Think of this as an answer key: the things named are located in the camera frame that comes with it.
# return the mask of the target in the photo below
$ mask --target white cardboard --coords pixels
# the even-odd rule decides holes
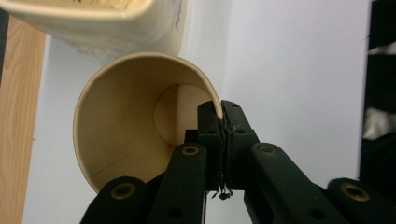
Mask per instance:
[[[322,187],[357,178],[369,1],[190,1],[180,57],[244,109]],[[48,36],[23,223],[79,223],[95,193],[74,154],[72,121],[104,62]],[[206,223],[249,223],[242,192],[208,197]]]

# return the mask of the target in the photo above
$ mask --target beige paper cup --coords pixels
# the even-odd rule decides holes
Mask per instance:
[[[185,131],[197,129],[197,106],[219,97],[192,63],[160,53],[113,61],[87,83],[74,117],[79,166],[95,191],[134,176],[144,182],[164,172]]]

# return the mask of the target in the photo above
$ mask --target dark cloth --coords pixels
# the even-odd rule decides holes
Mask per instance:
[[[368,57],[365,105],[396,113],[396,55]]]
[[[396,133],[363,141],[360,181],[396,205]]]
[[[378,0],[372,3],[369,49],[396,41],[396,1]]]

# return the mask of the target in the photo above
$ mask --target wooden board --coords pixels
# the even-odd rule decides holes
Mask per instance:
[[[0,88],[0,223],[21,223],[45,34],[10,17]]]

